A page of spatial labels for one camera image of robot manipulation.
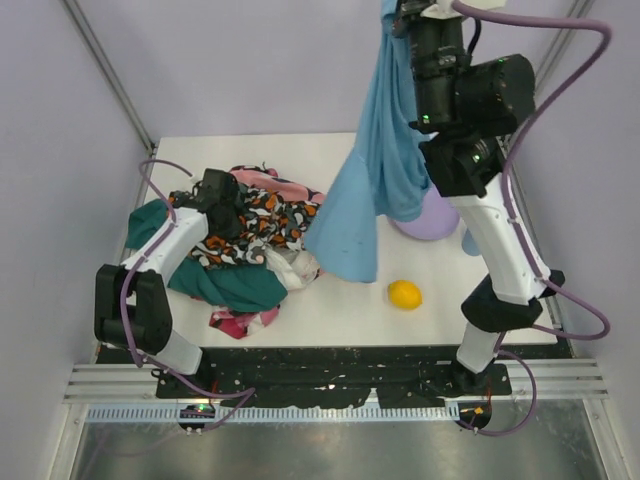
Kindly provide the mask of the orange black camouflage cloth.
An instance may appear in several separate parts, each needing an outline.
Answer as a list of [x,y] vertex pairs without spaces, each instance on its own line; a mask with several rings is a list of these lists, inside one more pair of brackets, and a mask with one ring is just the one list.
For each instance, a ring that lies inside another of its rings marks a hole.
[[[237,238],[207,236],[188,256],[206,269],[260,265],[269,247],[301,251],[303,234],[308,230],[320,205],[287,202],[279,194],[239,183],[243,199],[240,220],[243,231]],[[195,208],[195,188],[191,192],[174,191],[169,201],[174,207]]]

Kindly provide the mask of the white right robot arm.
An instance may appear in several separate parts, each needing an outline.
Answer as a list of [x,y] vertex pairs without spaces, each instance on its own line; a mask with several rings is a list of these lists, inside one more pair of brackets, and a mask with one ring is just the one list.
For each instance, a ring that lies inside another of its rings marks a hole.
[[431,135],[421,143],[431,181],[471,233],[487,276],[461,305],[467,326],[451,376],[464,391],[487,382],[505,333],[532,327],[551,291],[563,280],[540,260],[529,260],[528,234],[514,228],[518,209],[506,181],[501,137],[514,133],[535,110],[535,75],[521,54],[473,64],[464,44],[463,17],[435,1],[400,1],[393,34],[406,38],[416,98],[412,129]]

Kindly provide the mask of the light blue cloth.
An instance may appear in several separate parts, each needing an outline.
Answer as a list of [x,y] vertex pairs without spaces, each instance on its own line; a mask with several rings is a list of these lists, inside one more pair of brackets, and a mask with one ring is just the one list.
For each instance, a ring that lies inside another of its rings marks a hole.
[[343,280],[373,283],[378,271],[377,219],[416,219],[431,186],[419,149],[407,38],[392,33],[393,1],[381,4],[381,43],[355,140],[304,245],[320,267]]

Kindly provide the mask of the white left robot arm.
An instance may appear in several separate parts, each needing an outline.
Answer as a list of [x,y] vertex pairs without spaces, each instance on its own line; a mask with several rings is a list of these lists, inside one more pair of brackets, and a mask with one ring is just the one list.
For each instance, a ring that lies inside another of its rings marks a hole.
[[166,219],[155,234],[119,265],[103,265],[96,274],[94,334],[98,341],[127,349],[134,361],[192,379],[212,376],[202,348],[173,328],[166,287],[197,244],[217,234],[237,238],[242,195],[235,177],[207,169],[194,189],[165,202]]

